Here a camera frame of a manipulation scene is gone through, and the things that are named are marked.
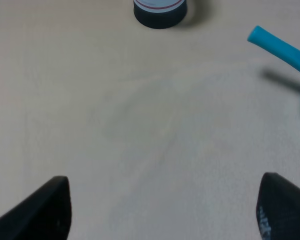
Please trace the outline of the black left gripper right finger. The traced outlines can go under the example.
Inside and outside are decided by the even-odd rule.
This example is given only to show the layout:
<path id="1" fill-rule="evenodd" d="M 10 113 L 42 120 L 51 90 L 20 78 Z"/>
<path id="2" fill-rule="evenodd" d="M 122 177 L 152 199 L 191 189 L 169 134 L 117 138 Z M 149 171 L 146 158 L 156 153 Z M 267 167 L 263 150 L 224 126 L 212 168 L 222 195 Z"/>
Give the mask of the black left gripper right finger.
<path id="1" fill-rule="evenodd" d="M 263 240 L 300 240 L 300 188 L 276 172 L 261 179 L 256 220 Z"/>

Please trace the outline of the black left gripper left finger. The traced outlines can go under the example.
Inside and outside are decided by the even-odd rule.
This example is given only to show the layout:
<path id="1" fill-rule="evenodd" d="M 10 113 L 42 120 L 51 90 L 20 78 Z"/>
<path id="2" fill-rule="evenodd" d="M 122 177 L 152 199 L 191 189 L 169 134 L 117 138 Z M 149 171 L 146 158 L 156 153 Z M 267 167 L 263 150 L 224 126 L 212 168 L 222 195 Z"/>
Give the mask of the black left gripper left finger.
<path id="1" fill-rule="evenodd" d="M 54 176 L 0 217 L 0 240 L 66 240 L 71 224 L 69 179 Z"/>

